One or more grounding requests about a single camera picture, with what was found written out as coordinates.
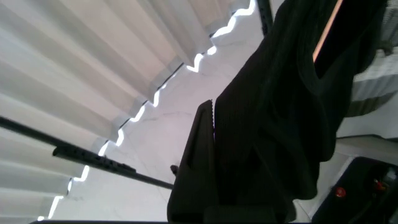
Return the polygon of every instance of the curtain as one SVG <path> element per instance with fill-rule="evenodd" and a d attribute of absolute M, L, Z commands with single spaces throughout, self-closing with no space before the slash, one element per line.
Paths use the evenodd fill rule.
<path fill-rule="evenodd" d="M 249 0 L 1 1 L 0 117 L 103 155 L 120 145 L 120 127 L 136 121 L 145 102 L 157 105 L 173 72 L 194 67 L 213 47 L 210 36 L 248 7 Z M 87 168 L 52 157 L 55 147 L 0 129 L 0 223 L 51 218 L 69 185 L 84 180 Z"/>

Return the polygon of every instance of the red object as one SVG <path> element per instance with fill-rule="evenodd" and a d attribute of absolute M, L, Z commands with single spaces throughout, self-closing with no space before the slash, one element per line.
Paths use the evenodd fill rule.
<path fill-rule="evenodd" d="M 338 187 L 336 189 L 336 196 L 337 197 L 345 197 L 346 196 L 346 190 L 342 187 Z"/>

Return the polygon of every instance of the wooden stick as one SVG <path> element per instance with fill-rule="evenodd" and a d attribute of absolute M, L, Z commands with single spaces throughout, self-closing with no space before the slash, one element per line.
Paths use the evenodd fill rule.
<path fill-rule="evenodd" d="M 333 9 L 333 12 L 331 13 L 329 21 L 326 24 L 326 27 L 325 27 L 325 29 L 322 32 L 322 35 L 321 35 L 321 38 L 320 38 L 320 40 L 319 40 L 319 42 L 317 44 L 317 47 L 315 47 L 315 50 L 312 53 L 312 59 L 313 59 L 314 62 L 316 61 L 316 59 L 318 57 L 319 51 L 321 51 L 322 45 L 323 45 L 323 43 L 324 43 L 324 41 L 326 39 L 326 36 L 329 33 L 330 27 L 333 24 L 333 21 L 335 20 L 335 17 L 337 15 L 338 10 L 340 9 L 340 6 L 341 6 L 342 2 L 343 2 L 343 0 L 337 0 L 335 8 Z"/>

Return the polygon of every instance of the white curtain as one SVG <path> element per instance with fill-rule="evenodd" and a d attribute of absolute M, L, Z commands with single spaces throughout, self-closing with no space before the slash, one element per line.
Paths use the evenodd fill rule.
<path fill-rule="evenodd" d="M 99 153 L 248 7 L 249 0 L 1 1 L 0 117 Z M 52 157 L 54 148 L 0 129 L 0 223 L 48 217 L 54 196 L 66 196 L 81 176 L 83 166 Z"/>

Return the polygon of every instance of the pleated curtain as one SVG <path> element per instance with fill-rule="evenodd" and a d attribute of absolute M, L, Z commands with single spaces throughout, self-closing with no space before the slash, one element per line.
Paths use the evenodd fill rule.
<path fill-rule="evenodd" d="M 249 0 L 0 2 L 0 117 L 99 153 Z M 50 216 L 84 166 L 0 128 L 0 223 Z"/>

